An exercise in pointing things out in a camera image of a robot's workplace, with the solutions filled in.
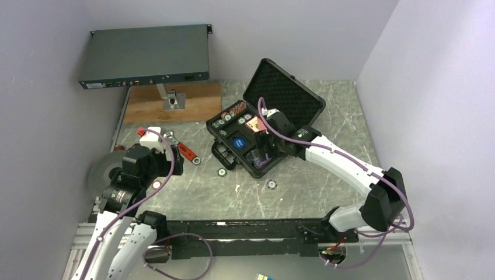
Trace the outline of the green poker chip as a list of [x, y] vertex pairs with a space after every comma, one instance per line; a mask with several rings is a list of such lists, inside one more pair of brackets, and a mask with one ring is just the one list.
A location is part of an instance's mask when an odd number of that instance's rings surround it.
[[217, 170], [217, 175], [219, 177], [225, 177], [227, 175], [227, 170], [224, 168], [220, 168]]

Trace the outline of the clear dealer button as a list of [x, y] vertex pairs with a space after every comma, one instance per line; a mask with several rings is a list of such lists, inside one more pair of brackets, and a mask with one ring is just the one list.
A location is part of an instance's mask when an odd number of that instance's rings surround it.
[[246, 159], [249, 162], [256, 162], [260, 160], [260, 155], [258, 150], [251, 150], [246, 154]]

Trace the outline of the red playing card deck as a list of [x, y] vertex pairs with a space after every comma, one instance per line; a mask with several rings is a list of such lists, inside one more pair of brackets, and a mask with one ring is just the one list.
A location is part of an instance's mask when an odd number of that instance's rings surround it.
[[245, 124], [254, 133], [266, 130], [266, 126], [258, 116], [254, 116], [251, 119], [247, 120]]

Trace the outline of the blue small blind button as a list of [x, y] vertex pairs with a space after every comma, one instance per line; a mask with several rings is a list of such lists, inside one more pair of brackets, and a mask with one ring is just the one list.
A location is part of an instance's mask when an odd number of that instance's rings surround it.
[[235, 148], [242, 149], [245, 147], [246, 142], [243, 138], [235, 138], [232, 144]]

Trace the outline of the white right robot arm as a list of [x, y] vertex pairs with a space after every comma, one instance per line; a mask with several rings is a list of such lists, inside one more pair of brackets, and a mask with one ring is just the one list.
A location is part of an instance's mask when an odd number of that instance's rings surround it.
[[285, 155], [314, 163], [344, 180], [358, 194], [361, 202], [332, 209], [322, 225], [322, 236], [336, 242], [348, 230], [369, 226], [385, 235], [392, 229], [406, 230], [395, 220], [410, 210], [401, 173], [383, 170], [365, 163], [335, 145], [328, 137], [310, 126], [299, 129], [276, 110], [263, 110], [259, 117], [262, 137], [269, 148]]

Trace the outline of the purple chip stack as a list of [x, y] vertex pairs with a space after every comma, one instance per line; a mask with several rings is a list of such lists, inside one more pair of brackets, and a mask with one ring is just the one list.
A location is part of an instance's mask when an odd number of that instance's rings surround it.
[[253, 162], [253, 166], [257, 169], [257, 170], [261, 170], [264, 168], [264, 166], [266, 166], [267, 164], [269, 164], [271, 161], [270, 158], [266, 159], [266, 160], [260, 160], [260, 159], [257, 159]]

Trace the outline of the black poker case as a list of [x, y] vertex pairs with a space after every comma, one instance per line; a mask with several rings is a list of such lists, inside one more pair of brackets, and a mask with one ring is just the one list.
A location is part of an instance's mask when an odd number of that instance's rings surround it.
[[[207, 131], [214, 137], [212, 154], [227, 170], [242, 166], [252, 177], [259, 179], [282, 161], [286, 156], [270, 161], [263, 169], [257, 170], [253, 162], [246, 159], [249, 151], [257, 150], [256, 136], [246, 126], [246, 121], [259, 117], [257, 104], [264, 99], [264, 107], [278, 109], [295, 125], [297, 129], [311, 126], [326, 106], [325, 100], [308, 89], [300, 81], [278, 66], [274, 61], [263, 58], [242, 96], [234, 104], [206, 121]], [[240, 102], [246, 103], [246, 109], [231, 120], [221, 120], [221, 114]], [[235, 138], [243, 138], [246, 145], [242, 149], [233, 146]]]

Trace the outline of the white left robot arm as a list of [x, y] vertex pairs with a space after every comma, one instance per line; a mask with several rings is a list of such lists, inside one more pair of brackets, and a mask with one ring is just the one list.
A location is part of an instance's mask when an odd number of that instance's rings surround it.
[[138, 220], [136, 236], [119, 248], [153, 181], [183, 173], [183, 157], [175, 145], [170, 151], [172, 158], [167, 159], [162, 150], [135, 144], [129, 150], [110, 152], [93, 165], [89, 182], [102, 188], [101, 202], [86, 253], [73, 279], [125, 279], [140, 253], [167, 239], [165, 215], [147, 212]]

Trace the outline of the blue poker chip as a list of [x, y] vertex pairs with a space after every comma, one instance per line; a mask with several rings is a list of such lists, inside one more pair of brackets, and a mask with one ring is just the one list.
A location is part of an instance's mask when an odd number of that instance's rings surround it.
[[267, 182], [267, 188], [270, 190], [275, 190], [277, 188], [277, 183], [274, 180], [270, 180]]

